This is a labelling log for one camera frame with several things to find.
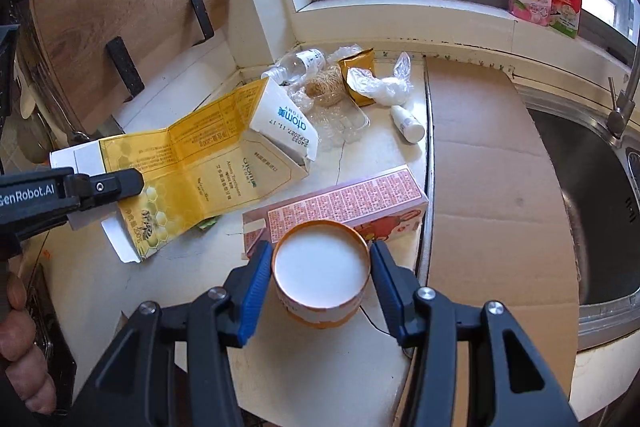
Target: finger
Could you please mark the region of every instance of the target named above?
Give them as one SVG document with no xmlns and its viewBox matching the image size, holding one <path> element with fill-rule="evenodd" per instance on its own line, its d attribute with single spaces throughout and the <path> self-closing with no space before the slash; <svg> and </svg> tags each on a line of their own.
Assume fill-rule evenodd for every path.
<svg viewBox="0 0 640 427">
<path fill-rule="evenodd" d="M 36 325 L 26 311 L 12 310 L 0 323 L 0 355 L 9 362 L 20 359 L 33 345 Z"/>
<path fill-rule="evenodd" d="M 53 379 L 47 375 L 43 386 L 25 403 L 31 412 L 51 414 L 56 410 L 56 386 Z"/>
<path fill-rule="evenodd" d="M 19 277 L 13 273 L 9 274 L 9 282 L 6 286 L 6 296 L 9 298 L 9 304 L 14 310 L 21 310 L 27 303 L 27 290 Z"/>
<path fill-rule="evenodd" d="M 42 351 L 33 344 L 17 362 L 6 369 L 6 375 L 21 400 L 34 396 L 47 378 L 47 361 Z"/>
</svg>

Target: paper cup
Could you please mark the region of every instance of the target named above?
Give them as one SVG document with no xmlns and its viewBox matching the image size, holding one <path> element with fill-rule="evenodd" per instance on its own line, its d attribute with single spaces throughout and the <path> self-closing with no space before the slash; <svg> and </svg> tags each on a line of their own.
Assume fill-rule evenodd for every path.
<svg viewBox="0 0 640 427">
<path fill-rule="evenodd" d="M 324 219 L 289 230 L 271 262 L 280 301 L 293 318 L 314 328 L 335 328 L 351 318 L 371 270 L 358 232 Z"/>
</svg>

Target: white bottle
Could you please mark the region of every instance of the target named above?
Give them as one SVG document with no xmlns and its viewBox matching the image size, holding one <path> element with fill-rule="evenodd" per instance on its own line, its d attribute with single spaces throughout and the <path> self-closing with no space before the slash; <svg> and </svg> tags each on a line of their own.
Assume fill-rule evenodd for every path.
<svg viewBox="0 0 640 427">
<path fill-rule="evenodd" d="M 308 74 L 311 76 L 324 70 L 324 54 L 318 49 L 288 53 L 278 63 L 265 71 L 261 78 L 269 77 L 278 85 L 292 83 Z"/>
<path fill-rule="evenodd" d="M 426 133 L 424 126 L 418 122 L 414 115 L 400 105 L 391 107 L 391 117 L 394 119 L 396 127 L 409 143 L 418 143 Z"/>
</svg>

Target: sink basin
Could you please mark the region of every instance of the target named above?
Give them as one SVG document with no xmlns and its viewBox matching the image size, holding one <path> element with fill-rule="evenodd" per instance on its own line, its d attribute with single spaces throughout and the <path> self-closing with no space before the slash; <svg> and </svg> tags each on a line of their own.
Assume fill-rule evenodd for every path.
<svg viewBox="0 0 640 427">
<path fill-rule="evenodd" d="M 551 158 L 578 268 L 578 349 L 640 328 L 640 133 L 612 137 L 606 115 L 519 86 Z"/>
</svg>

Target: white countertop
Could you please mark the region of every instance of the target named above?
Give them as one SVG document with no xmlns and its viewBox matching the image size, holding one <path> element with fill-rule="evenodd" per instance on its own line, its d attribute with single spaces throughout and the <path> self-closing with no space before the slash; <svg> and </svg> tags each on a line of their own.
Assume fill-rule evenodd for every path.
<svg viewBox="0 0 640 427">
<path fill-rule="evenodd" d="M 387 76 L 392 64 L 377 68 L 380 76 Z M 412 99 L 406 107 L 424 123 L 423 68 L 417 61 L 412 64 L 412 81 Z M 256 206 L 405 163 L 423 184 L 424 140 L 407 144 L 388 108 L 373 105 L 364 111 L 371 124 L 359 142 L 319 153 L 307 178 Z M 141 264 L 121 263 L 99 223 L 77 232 L 69 227 L 49 232 L 44 244 L 49 260 L 44 266 L 63 333 L 78 364 L 76 394 L 113 339 L 121 313 L 129 316 L 145 300 L 164 307 L 191 301 L 246 263 L 241 214 L 223 216 L 206 233 L 190 230 Z M 409 233 L 388 242 L 397 263 L 414 267 L 419 235 L 420 231 Z M 40 243 L 33 243 L 31 250 L 39 251 Z M 386 332 L 370 283 L 360 311 L 331 330 L 294 321 L 270 288 L 255 336 L 244 349 L 230 349 L 229 359 L 240 406 L 282 427 L 388 426 L 410 364 Z M 177 348 L 176 362 L 186 369 L 184 345 Z"/>
</svg>

